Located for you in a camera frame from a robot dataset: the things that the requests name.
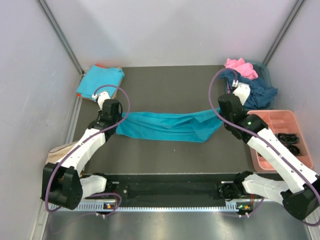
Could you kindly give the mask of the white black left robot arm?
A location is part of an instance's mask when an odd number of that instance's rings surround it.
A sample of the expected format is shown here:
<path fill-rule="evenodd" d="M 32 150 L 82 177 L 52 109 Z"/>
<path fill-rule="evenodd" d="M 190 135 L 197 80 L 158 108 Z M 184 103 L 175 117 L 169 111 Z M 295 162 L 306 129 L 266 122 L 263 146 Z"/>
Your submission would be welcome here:
<path fill-rule="evenodd" d="M 82 138 L 54 163 L 48 162 L 42 172 L 41 199 L 46 203 L 74 210 L 82 199 L 94 194 L 109 198 L 114 191 L 102 174 L 81 177 L 94 153 L 115 134 L 122 117 L 122 105 L 116 99 L 106 99 L 98 117 L 85 130 Z"/>

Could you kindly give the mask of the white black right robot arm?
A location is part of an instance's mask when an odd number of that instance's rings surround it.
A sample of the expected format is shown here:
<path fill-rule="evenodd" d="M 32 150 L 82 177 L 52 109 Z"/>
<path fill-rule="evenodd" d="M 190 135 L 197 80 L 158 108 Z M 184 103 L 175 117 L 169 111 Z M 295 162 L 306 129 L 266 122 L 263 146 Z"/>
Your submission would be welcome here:
<path fill-rule="evenodd" d="M 294 218 L 305 220 L 320 206 L 320 177 L 300 162 L 256 114 L 248 114 L 233 93 L 218 98 L 218 118 L 226 130 L 256 150 L 281 176 L 281 180 L 244 171 L 234 178 L 233 192 L 239 198 L 259 195 L 279 203 Z"/>

